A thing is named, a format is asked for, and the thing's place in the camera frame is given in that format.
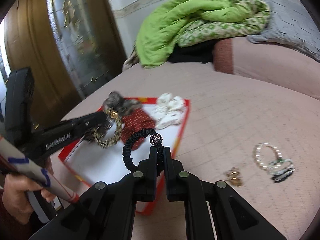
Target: red fabric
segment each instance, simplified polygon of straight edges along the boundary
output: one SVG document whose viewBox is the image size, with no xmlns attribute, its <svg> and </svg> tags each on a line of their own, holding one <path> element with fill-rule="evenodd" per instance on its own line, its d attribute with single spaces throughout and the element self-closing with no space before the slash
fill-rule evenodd
<svg viewBox="0 0 320 240">
<path fill-rule="evenodd" d="M 28 240 L 32 235 L 32 226 L 29 221 L 21 225 L 4 208 L 2 203 L 3 190 L 0 190 L 0 239 L 1 240 Z"/>
<path fill-rule="evenodd" d="M 124 123 L 124 128 L 121 133 L 121 140 L 125 142 L 129 139 L 130 135 L 134 132 L 141 130 L 142 128 L 154 128 L 156 127 L 155 121 L 143 111 L 141 108 L 136 109 L 129 116 L 122 117 L 122 122 Z M 144 138 L 140 138 L 133 146 L 132 151 L 136 150 L 140 144 L 143 142 Z"/>
<path fill-rule="evenodd" d="M 232 38 L 218 41 L 212 53 L 215 71 L 233 74 Z"/>
</svg>

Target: red sleeve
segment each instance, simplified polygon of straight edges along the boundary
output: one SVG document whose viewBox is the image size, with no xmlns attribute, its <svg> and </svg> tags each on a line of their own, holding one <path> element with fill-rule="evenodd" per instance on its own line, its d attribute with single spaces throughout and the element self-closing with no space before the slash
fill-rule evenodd
<svg viewBox="0 0 320 240">
<path fill-rule="evenodd" d="M 4 208 L 2 203 L 3 190 L 0 190 L 0 239 L 1 240 L 28 240 L 32 235 L 31 222 L 20 224 Z"/>
</svg>

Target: green blanket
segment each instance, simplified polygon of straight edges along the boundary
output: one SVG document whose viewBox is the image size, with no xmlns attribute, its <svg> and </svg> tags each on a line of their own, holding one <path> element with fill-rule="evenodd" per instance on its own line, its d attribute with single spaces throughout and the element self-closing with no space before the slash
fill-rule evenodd
<svg viewBox="0 0 320 240">
<path fill-rule="evenodd" d="M 163 64 L 175 44 L 259 33 L 270 16 L 263 0 L 169 0 L 142 23 L 136 50 L 141 64 Z"/>
</svg>

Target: rhinestone ball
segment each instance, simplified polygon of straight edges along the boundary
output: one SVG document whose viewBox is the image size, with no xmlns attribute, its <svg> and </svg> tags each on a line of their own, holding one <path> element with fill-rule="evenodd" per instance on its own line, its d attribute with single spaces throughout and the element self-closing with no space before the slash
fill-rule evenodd
<svg viewBox="0 0 320 240">
<path fill-rule="evenodd" d="M 154 146 L 162 143 L 162 136 L 158 133 L 155 133 L 150 136 L 150 143 Z"/>
</svg>

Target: bed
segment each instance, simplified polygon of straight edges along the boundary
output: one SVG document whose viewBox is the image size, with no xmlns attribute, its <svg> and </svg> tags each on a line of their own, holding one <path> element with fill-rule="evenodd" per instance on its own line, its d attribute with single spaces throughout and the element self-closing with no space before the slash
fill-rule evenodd
<svg viewBox="0 0 320 240">
<path fill-rule="evenodd" d="M 226 179 L 224 172 L 239 167 L 244 184 L 235 190 L 288 240 L 304 234 L 320 207 L 319 100 L 260 80 L 213 71 L 211 63 L 165 63 L 154 69 L 136 64 L 65 118 L 96 111 L 113 90 L 128 97 L 171 92 L 190 99 L 191 112 L 176 155 L 185 170 L 215 182 Z M 293 159 L 297 170 L 286 181 L 274 184 L 257 167 L 252 151 L 263 141 L 278 145 L 284 156 Z M 56 155 L 52 158 L 58 179 L 69 186 L 72 175 L 67 175 Z M 183 203 L 169 203 L 164 194 L 150 216 L 136 215 L 132 239 L 185 237 Z"/>
<path fill-rule="evenodd" d="M 219 41 L 216 71 L 282 86 L 320 100 L 320 63 L 278 44 L 253 44 L 245 37 Z"/>
</svg>

